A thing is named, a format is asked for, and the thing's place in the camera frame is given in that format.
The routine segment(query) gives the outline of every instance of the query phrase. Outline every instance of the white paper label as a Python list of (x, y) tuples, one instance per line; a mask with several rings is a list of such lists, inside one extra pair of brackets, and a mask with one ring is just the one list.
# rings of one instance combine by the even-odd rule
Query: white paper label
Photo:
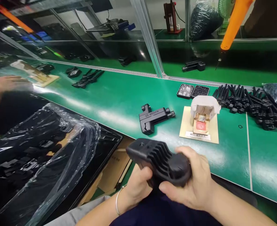
[(211, 140), (211, 136), (210, 135), (203, 135), (203, 134), (197, 134), (197, 133), (193, 133), (191, 131), (187, 131), (186, 132), (186, 137), (191, 137), (197, 140)]

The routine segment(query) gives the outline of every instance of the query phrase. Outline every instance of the silver bracelet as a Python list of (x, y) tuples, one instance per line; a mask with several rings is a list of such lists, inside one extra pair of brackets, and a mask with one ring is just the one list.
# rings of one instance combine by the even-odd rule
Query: silver bracelet
[(118, 210), (118, 197), (119, 197), (119, 194), (121, 192), (121, 190), (124, 188), (125, 186), (122, 186), (122, 188), (119, 190), (118, 194), (117, 194), (117, 197), (116, 197), (116, 211), (117, 211), (117, 214), (120, 216), (120, 212)]

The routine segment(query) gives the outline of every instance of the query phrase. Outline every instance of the green fan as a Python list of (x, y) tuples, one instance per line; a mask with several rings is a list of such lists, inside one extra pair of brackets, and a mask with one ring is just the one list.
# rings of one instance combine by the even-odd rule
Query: green fan
[(229, 24), (228, 20), (232, 14), (235, 1), (236, 0), (219, 0), (218, 11), (219, 11), (219, 15), (224, 19), (224, 21), (218, 31), (218, 35), (225, 35), (226, 33), (226, 29)]

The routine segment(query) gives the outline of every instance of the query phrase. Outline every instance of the orange soldering iron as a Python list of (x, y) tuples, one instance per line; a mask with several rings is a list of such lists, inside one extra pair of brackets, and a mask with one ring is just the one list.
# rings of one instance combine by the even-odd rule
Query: orange soldering iron
[(222, 44), (220, 46), (220, 56), (218, 59), (218, 63), (216, 69), (224, 58), (225, 53), (229, 50), (230, 46), (232, 45), (236, 34), (245, 18), (245, 15), (254, 0), (236, 0), (235, 6), (233, 8), (233, 13), (229, 20), (229, 25), (227, 27), (225, 36), (223, 38)]
[(43, 39), (39, 35), (36, 35), (35, 32), (31, 28), (29, 28), (25, 23), (20, 21), (16, 16), (14, 16), (9, 10), (7, 10), (2, 5), (0, 5), (0, 13), (3, 14), (5, 17), (7, 17), (12, 22), (14, 22), (15, 24), (17, 24), (19, 27), (24, 29), (29, 34), (33, 35), (35, 38), (38, 38), (39, 40), (43, 41)]

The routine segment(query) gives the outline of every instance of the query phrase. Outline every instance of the wrist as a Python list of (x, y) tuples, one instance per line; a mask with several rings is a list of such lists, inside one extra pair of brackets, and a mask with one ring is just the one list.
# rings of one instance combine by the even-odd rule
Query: wrist
[(128, 195), (127, 191), (121, 190), (118, 197), (118, 210), (121, 214), (135, 207), (138, 203)]
[(211, 194), (204, 207), (204, 211), (208, 212), (209, 214), (214, 209), (215, 199), (218, 196), (218, 192), (219, 192), (219, 185), (212, 179)]

